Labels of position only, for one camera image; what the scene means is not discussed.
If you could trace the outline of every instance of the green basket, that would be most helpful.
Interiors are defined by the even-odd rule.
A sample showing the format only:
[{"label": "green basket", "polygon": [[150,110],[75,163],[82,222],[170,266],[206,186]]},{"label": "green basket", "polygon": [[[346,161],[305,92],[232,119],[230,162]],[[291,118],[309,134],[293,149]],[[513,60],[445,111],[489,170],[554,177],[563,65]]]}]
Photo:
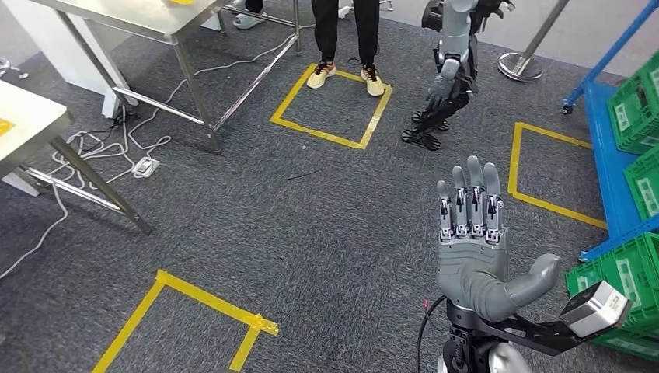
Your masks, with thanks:
[{"label": "green basket", "polygon": [[659,361],[659,339],[624,330],[613,330],[595,338],[593,343],[647,360]]},{"label": "green basket", "polygon": [[566,277],[570,296],[601,280],[623,293],[632,307],[622,330],[659,337],[659,235],[645,232]]},{"label": "green basket", "polygon": [[618,148],[643,154],[659,144],[659,52],[608,101]]},{"label": "green basket", "polygon": [[659,214],[659,145],[627,166],[625,178],[641,219]]}]

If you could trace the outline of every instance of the yellow tape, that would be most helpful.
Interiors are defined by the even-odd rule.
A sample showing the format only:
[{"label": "yellow tape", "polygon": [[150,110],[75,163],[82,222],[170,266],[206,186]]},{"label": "yellow tape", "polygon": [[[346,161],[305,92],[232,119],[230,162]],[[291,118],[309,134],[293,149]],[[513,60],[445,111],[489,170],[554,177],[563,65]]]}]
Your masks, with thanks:
[{"label": "yellow tape", "polygon": [[107,370],[110,364],[112,364],[114,358],[119,354],[121,348],[125,345],[128,337],[131,336],[135,327],[137,327],[148,309],[151,307],[151,304],[153,304],[153,301],[158,297],[158,294],[160,294],[160,291],[165,286],[169,286],[198,302],[204,303],[218,312],[224,313],[233,319],[249,325],[249,330],[247,331],[238,352],[233,358],[231,369],[237,367],[235,370],[239,371],[242,368],[242,365],[245,363],[247,355],[249,355],[249,352],[252,350],[254,341],[259,336],[261,330],[274,336],[279,333],[277,324],[265,319],[260,314],[247,312],[240,307],[236,307],[231,303],[221,300],[211,293],[203,291],[192,284],[188,284],[186,281],[183,281],[178,277],[168,274],[164,270],[158,270],[158,273],[155,275],[155,283],[148,290],[146,296],[142,299],[135,311],[133,311],[131,317],[128,318],[128,321],[126,321],[124,327],[121,328],[121,331],[114,338],[99,362],[96,363],[92,373],[102,373]]},{"label": "yellow tape", "polygon": [[142,317],[144,317],[149,307],[151,307],[151,304],[153,304],[153,301],[156,299],[156,297],[158,297],[158,294],[160,294],[160,291],[164,286],[165,284],[159,282],[158,279],[156,279],[153,286],[151,286],[151,289],[149,289],[144,299],[142,299],[142,302],[140,302],[131,317],[128,318],[128,321],[126,321],[126,325],[121,328],[119,334],[117,334],[111,345],[105,351],[105,354],[103,354],[103,356],[100,358],[99,362],[92,370],[92,373],[104,372],[110,366],[112,360],[114,360],[114,358],[117,356],[119,350],[121,350],[121,348],[124,346],[126,340],[128,340],[128,337],[131,336],[133,330],[135,330],[135,327],[140,323]]},{"label": "yellow tape", "polygon": [[[284,115],[284,111],[286,111],[288,106],[291,105],[291,102],[293,101],[295,96],[297,96],[298,92],[305,84],[307,78],[313,73],[315,68],[316,68],[316,64],[310,64],[307,67],[305,72],[302,73],[302,76],[300,76],[300,79],[298,79],[298,81],[295,82],[291,91],[286,95],[286,97],[284,97],[284,101],[281,102],[277,110],[275,110],[274,114],[272,114],[272,117],[270,118],[270,122],[279,124],[280,126],[283,127],[291,128],[292,130],[295,131],[304,132],[306,134],[316,136],[317,138],[322,138],[327,141],[336,142],[337,144],[347,146],[348,148],[366,149],[366,146],[368,145],[368,142],[371,140],[371,137],[375,132],[375,128],[378,126],[378,123],[382,118],[382,114],[384,113],[385,108],[389,103],[389,99],[391,98],[393,91],[392,87],[390,85],[386,85],[386,84],[384,85],[385,93],[384,95],[382,95],[382,98],[380,99],[378,106],[375,108],[375,114],[369,121],[368,126],[366,127],[366,131],[364,132],[364,135],[362,135],[361,137],[361,140],[359,142],[355,142],[347,138],[336,136],[335,134],[328,134],[327,132],[307,128],[290,120],[285,120],[284,118],[282,118],[282,116]],[[340,77],[354,80],[355,82],[364,82],[364,80],[360,76],[356,76],[344,71],[337,70],[336,74],[339,75]]]},{"label": "yellow tape", "polygon": [[9,123],[6,120],[0,119],[0,136],[5,134],[7,131],[11,130],[14,127],[14,124]]},{"label": "yellow tape", "polygon": [[203,291],[200,288],[179,279],[178,277],[168,274],[164,270],[158,270],[158,273],[155,275],[155,280],[166,284],[174,290],[180,291],[181,293],[197,300],[198,302],[204,303],[208,307],[211,307],[218,312],[224,313],[225,315],[230,316],[238,321],[244,322],[253,328],[260,329],[266,333],[272,334],[273,336],[276,336],[279,333],[277,324],[265,319],[260,314],[254,315],[249,311],[241,309],[240,307],[236,307],[207,291]]},{"label": "yellow tape", "polygon": [[606,229],[606,222],[602,221],[600,219],[592,218],[590,216],[581,214],[576,211],[572,211],[568,208],[557,206],[555,204],[551,204],[550,202],[547,202],[545,200],[540,200],[535,197],[531,197],[527,194],[520,193],[517,190],[517,183],[518,183],[518,170],[519,170],[519,156],[520,156],[520,149],[521,149],[521,135],[522,131],[530,130],[537,132],[539,134],[544,134],[545,136],[549,136],[551,138],[555,138],[557,140],[565,141],[570,144],[574,145],[579,145],[584,148],[589,148],[592,149],[592,146],[588,144],[587,142],[577,140],[576,138],[570,138],[568,136],[565,136],[563,134],[558,134],[556,132],[548,131],[540,127],[532,126],[531,124],[526,124],[522,122],[517,122],[515,123],[515,129],[514,129],[514,134],[513,134],[513,146],[512,146],[512,151],[511,151],[511,166],[510,166],[510,174],[508,174],[508,193],[519,199],[522,200],[528,204],[533,204],[535,206],[544,208],[549,211],[556,212],[557,214],[565,215],[568,218],[576,219],[578,221],[582,221],[586,224],[594,225],[598,228]]},{"label": "yellow tape", "polygon": [[242,369],[242,366],[247,360],[247,355],[249,355],[252,347],[254,347],[254,342],[256,342],[256,338],[259,336],[259,332],[260,329],[254,327],[247,330],[247,334],[245,334],[245,338],[242,339],[238,352],[235,353],[231,365],[228,367],[229,370],[240,371]]}]

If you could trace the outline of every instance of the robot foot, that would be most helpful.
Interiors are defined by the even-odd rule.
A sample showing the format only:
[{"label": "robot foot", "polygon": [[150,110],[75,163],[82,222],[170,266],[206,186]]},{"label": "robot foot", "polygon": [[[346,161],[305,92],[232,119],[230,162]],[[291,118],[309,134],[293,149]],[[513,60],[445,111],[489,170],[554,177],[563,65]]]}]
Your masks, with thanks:
[{"label": "robot foot", "polygon": [[[412,121],[415,124],[421,124],[425,120],[430,120],[432,122],[433,118],[430,118],[428,113],[424,110],[417,110],[412,114]],[[438,131],[448,131],[448,129],[451,127],[451,124],[446,120],[437,120],[437,123],[432,123],[431,126]]]},{"label": "robot foot", "polygon": [[415,132],[414,130],[405,130],[400,136],[408,144],[420,146],[434,152],[439,150],[441,142],[438,138],[427,132]]}]

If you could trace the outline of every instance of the white cable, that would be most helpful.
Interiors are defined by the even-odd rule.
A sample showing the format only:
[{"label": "white cable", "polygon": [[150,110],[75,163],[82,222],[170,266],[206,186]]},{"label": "white cable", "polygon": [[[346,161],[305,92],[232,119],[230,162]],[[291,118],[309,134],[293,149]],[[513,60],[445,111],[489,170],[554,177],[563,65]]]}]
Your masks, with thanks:
[{"label": "white cable", "polygon": [[56,225],[60,224],[68,217],[68,211],[66,207],[64,207],[64,204],[61,202],[60,194],[58,193],[58,187],[55,185],[55,183],[53,183],[53,191],[55,192],[55,199],[58,200],[58,204],[60,205],[62,212],[64,212],[64,216],[62,216],[59,220],[53,223],[53,225],[51,225],[50,227],[48,227],[48,229],[46,229],[43,235],[41,235],[41,239],[39,240],[39,243],[37,243],[37,245],[34,246],[34,249],[31,249],[27,253],[24,253],[23,256],[21,256],[9,269],[7,269],[3,274],[0,274],[0,280],[5,278],[9,274],[9,272],[11,272],[14,268],[16,268],[16,266],[18,266],[19,263],[23,261],[23,259],[27,258],[31,253],[37,251],[41,247],[41,245],[44,244],[44,240],[46,239],[48,233],[50,233],[51,230],[55,228]]},{"label": "white cable", "polygon": [[[309,27],[313,27],[313,26],[314,25],[303,26],[303,27],[301,27],[301,29],[305,29],[305,28],[309,28]],[[199,71],[195,72],[194,75],[196,76],[196,75],[201,74],[202,72],[215,71],[215,70],[220,70],[220,69],[223,69],[223,68],[231,68],[233,66],[236,66],[237,64],[252,63],[252,62],[256,61],[257,59],[261,58],[262,56],[264,56],[266,54],[269,54],[269,53],[272,53],[272,52],[276,51],[277,49],[283,47],[294,36],[295,36],[294,34],[290,35],[289,37],[287,37],[284,40],[283,43],[277,45],[276,47],[274,47],[272,49],[269,49],[268,51],[265,51],[261,54],[258,54],[255,58],[252,58],[251,60],[236,61],[236,62],[233,62],[233,63],[228,64],[226,66],[216,66],[214,68],[205,68],[205,69],[202,69],[202,70],[199,70]],[[185,83],[185,82],[186,82],[186,80],[184,79],[179,83],[179,85],[172,91],[172,93],[169,95],[169,98],[167,99],[167,101],[164,102],[164,104],[167,104],[170,101],[172,101],[172,99],[174,98],[174,95],[176,94],[176,92],[178,92],[179,89],[181,89],[181,87],[183,86],[183,83]],[[106,183],[112,183],[114,180],[122,177],[123,175],[126,175],[127,173],[130,173],[132,171],[132,169],[135,167],[135,162],[133,162],[127,155],[127,153],[128,153],[128,138],[130,138],[131,141],[138,148],[140,148],[141,150],[146,150],[147,151],[146,152],[147,158],[151,158],[151,152],[154,149],[156,149],[157,147],[162,146],[164,144],[167,144],[168,142],[170,142],[172,140],[171,136],[163,136],[159,140],[157,140],[154,144],[144,146],[144,145],[141,145],[137,140],[135,140],[135,138],[132,135],[133,132],[135,132],[139,127],[141,127],[144,124],[147,124],[149,121],[153,120],[155,118],[155,115],[158,113],[158,111],[160,109],[158,109],[158,108],[154,109],[153,114],[148,119],[143,120],[141,123],[139,123],[137,126],[135,126],[135,128],[133,128],[130,131],[128,131],[127,128],[126,128],[126,108],[122,107],[121,110],[122,110],[121,128],[124,132],[124,143],[123,144],[115,142],[113,144],[105,146],[105,143],[103,142],[103,140],[99,139],[98,137],[94,136],[93,134],[90,134],[87,131],[80,131],[80,132],[72,135],[66,141],[68,144],[71,144],[73,141],[75,141],[76,138],[78,139],[78,155],[80,155],[80,157],[83,158],[84,160],[97,159],[97,158],[108,158],[108,157],[115,157],[115,156],[122,155],[127,161],[129,161],[129,163],[131,164],[131,167],[128,170],[120,173],[119,175],[116,175],[116,176],[112,177],[111,179],[107,180]],[[96,141],[96,146],[100,145],[100,147],[97,148],[97,149],[92,149],[91,151],[89,151],[85,154],[82,154],[83,148],[84,148],[84,145],[85,145],[85,136],[89,136],[91,139],[95,140]],[[117,146],[119,147],[120,152],[113,153],[113,154],[101,154],[101,153],[104,153],[106,150],[108,150],[112,147],[117,147]],[[57,171],[59,171],[60,169],[68,169],[69,171],[71,171],[71,173],[66,178],[61,179],[61,181],[69,180],[73,176],[77,175],[78,180],[80,181],[80,188],[81,189],[84,188],[85,187],[85,180],[82,178],[81,173],[78,170],[74,169],[72,166],[70,166],[68,164],[68,162],[66,160],[64,160],[64,157],[62,155],[59,155],[59,157],[58,157],[58,155],[59,155],[59,153],[55,152],[55,153],[53,153],[51,158],[55,162],[59,163],[60,166],[57,167],[56,169],[54,169],[53,171],[50,171],[48,174],[52,175],[52,174],[56,173]],[[16,268],[16,266],[18,266],[30,254],[37,251],[44,244],[44,240],[46,239],[46,236],[48,235],[48,233],[50,233],[51,230],[53,228],[55,228],[55,226],[57,226],[58,224],[63,222],[68,217],[68,210],[66,209],[66,207],[64,206],[64,204],[62,203],[62,201],[60,199],[60,194],[58,192],[57,184],[53,183],[52,185],[53,185],[53,191],[55,192],[55,199],[57,200],[62,212],[64,212],[64,216],[62,216],[59,220],[57,220],[50,227],[48,227],[48,229],[46,229],[46,231],[41,236],[41,239],[39,240],[39,243],[37,243],[37,245],[34,247],[34,249],[31,249],[27,253],[23,254],[23,256],[21,256],[9,269],[7,269],[3,274],[0,274],[0,280],[5,278],[12,270],[14,270],[14,268]],[[89,187],[91,189],[97,189],[91,182],[89,182]]]},{"label": "white cable", "polygon": [[[314,25],[302,26],[301,29],[305,29],[305,28],[309,28],[309,27],[313,27],[313,26],[314,26]],[[235,61],[235,62],[232,62],[231,64],[227,64],[227,65],[225,65],[225,66],[216,66],[216,67],[214,67],[214,68],[205,68],[205,69],[201,69],[201,70],[195,72],[195,73],[194,73],[194,76],[197,76],[197,75],[199,75],[199,74],[201,74],[201,73],[203,73],[203,72],[210,72],[210,71],[216,71],[216,70],[221,70],[221,69],[225,69],[225,68],[232,68],[233,66],[236,66],[236,65],[238,65],[238,64],[249,64],[249,63],[253,63],[253,62],[255,62],[257,59],[261,58],[262,56],[277,51],[279,48],[283,47],[286,43],[288,43],[288,42],[291,40],[291,38],[293,38],[294,36],[295,36],[295,34],[289,35],[289,36],[288,36],[288,37],[287,37],[287,38],[286,38],[281,44],[277,45],[276,47],[274,47],[274,48],[272,48],[272,49],[269,49],[268,51],[265,51],[265,52],[263,52],[263,53],[261,53],[261,54],[258,54],[257,56],[255,56],[255,57],[252,58],[251,60]],[[176,93],[181,89],[181,87],[183,87],[183,84],[184,84],[185,82],[186,82],[186,79],[184,79],[184,80],[182,80],[182,81],[179,82],[179,85],[177,85],[176,88],[172,91],[172,93],[169,94],[169,97],[168,97],[167,100],[164,102],[164,104],[168,104],[168,103],[170,103],[170,102],[173,100],[174,96],[175,96]],[[135,137],[133,136],[133,133],[134,133],[137,129],[139,129],[139,128],[142,127],[143,125],[147,124],[147,123],[150,122],[151,120],[154,120],[154,119],[155,119],[155,116],[158,114],[159,111],[160,111],[159,108],[155,108],[155,109],[153,110],[152,115],[151,115],[149,118],[143,120],[142,122],[140,122],[139,124],[137,124],[134,128],[132,128],[130,131],[128,131],[127,128],[126,128],[126,111],[125,111],[125,108],[122,107],[122,124],[121,124],[121,127],[122,127],[122,130],[123,130],[123,132],[124,132],[124,143],[123,143],[123,144],[116,142],[116,143],[113,143],[113,144],[110,144],[110,145],[105,146],[105,144],[103,143],[103,141],[101,141],[101,140],[98,139],[96,136],[94,136],[93,134],[90,134],[90,133],[87,132],[87,131],[80,131],[80,132],[78,132],[78,133],[72,135],[72,136],[67,140],[67,143],[71,144],[71,143],[74,142],[76,139],[78,139],[78,154],[79,154],[80,157],[83,158],[84,160],[87,160],[87,159],[97,159],[97,158],[108,158],[108,157],[114,157],[114,156],[122,155],[122,156],[123,156],[123,157],[124,157],[124,158],[125,158],[130,164],[131,164],[131,167],[130,167],[129,169],[127,169],[126,171],[123,171],[122,173],[120,173],[120,174],[118,174],[118,175],[115,175],[115,176],[113,176],[112,178],[110,178],[109,180],[106,181],[107,183],[111,183],[111,182],[113,182],[114,180],[116,180],[116,179],[122,177],[123,175],[126,175],[126,174],[130,173],[130,172],[133,170],[133,168],[135,167],[135,162],[134,162],[133,160],[131,160],[131,159],[127,156],[127,153],[128,153],[128,139],[129,139],[129,138],[131,139],[131,142],[132,142],[133,144],[135,144],[135,146],[137,146],[137,147],[140,148],[141,150],[145,150],[145,151],[146,151],[146,158],[148,158],[148,159],[152,159],[152,157],[151,157],[151,152],[153,152],[154,150],[156,150],[158,147],[163,146],[163,145],[169,143],[169,142],[172,140],[172,137],[169,136],[169,135],[167,135],[167,136],[163,136],[163,137],[161,137],[160,139],[158,139],[155,143],[153,143],[153,144],[151,144],[151,145],[142,145],[142,144],[140,144],[140,143],[135,139]],[[85,144],[85,136],[89,136],[91,139],[95,140],[95,141],[96,141],[96,145],[97,145],[97,146],[100,145],[100,147],[97,148],[97,149],[94,149],[94,150],[92,150],[92,151],[90,151],[90,152],[88,152],[88,153],[82,154],[82,149],[84,148],[84,144]],[[119,149],[120,149],[120,151],[119,151],[118,153],[113,153],[113,154],[101,154],[101,153],[104,153],[105,151],[107,151],[108,149],[110,149],[110,148],[112,148],[112,147],[117,147],[117,146],[118,146]],[[81,187],[81,189],[85,187],[85,182],[84,182],[84,179],[82,178],[82,174],[81,174],[79,171],[75,170],[73,167],[71,167],[71,166],[68,164],[68,162],[67,162],[66,160],[64,160],[64,157],[62,157],[61,155],[58,156],[58,153],[55,152],[55,153],[53,153],[53,155],[52,155],[51,158],[52,158],[55,162],[59,163],[60,166],[57,167],[55,170],[51,171],[51,172],[49,173],[49,175],[52,175],[52,174],[56,173],[57,171],[66,168],[66,169],[70,172],[70,174],[69,174],[66,178],[62,179],[62,181],[67,181],[67,180],[71,179],[73,176],[77,176],[77,177],[78,177],[78,180],[80,181],[80,187]],[[91,182],[89,183],[89,188],[90,188],[90,189],[94,189],[94,190],[97,189],[97,188],[96,188]]]}]

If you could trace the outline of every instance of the robot finger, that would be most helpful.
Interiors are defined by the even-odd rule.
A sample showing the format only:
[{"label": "robot finger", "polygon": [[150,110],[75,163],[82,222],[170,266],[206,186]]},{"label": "robot finger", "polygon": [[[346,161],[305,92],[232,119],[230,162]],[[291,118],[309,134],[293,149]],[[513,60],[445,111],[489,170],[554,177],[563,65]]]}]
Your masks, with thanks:
[{"label": "robot finger", "polygon": [[451,198],[448,192],[448,185],[444,180],[437,182],[437,192],[439,194],[439,226],[440,226],[440,241],[447,242],[453,239],[453,217]]},{"label": "robot finger", "polygon": [[503,207],[501,200],[501,182],[499,172],[492,163],[486,163],[483,168],[485,175],[485,186],[487,192],[487,205],[485,214],[486,234],[485,240],[492,244],[498,244],[503,233]]},{"label": "robot finger", "polygon": [[469,178],[471,181],[471,193],[469,194],[469,218],[471,219],[471,236],[483,237],[485,227],[483,219],[485,217],[484,201],[486,196],[483,193],[483,168],[480,165],[478,157],[471,155],[467,159],[467,168],[469,169]]},{"label": "robot finger", "polygon": [[469,234],[469,206],[467,206],[467,181],[462,167],[453,167],[455,181],[455,235],[464,238]]}]

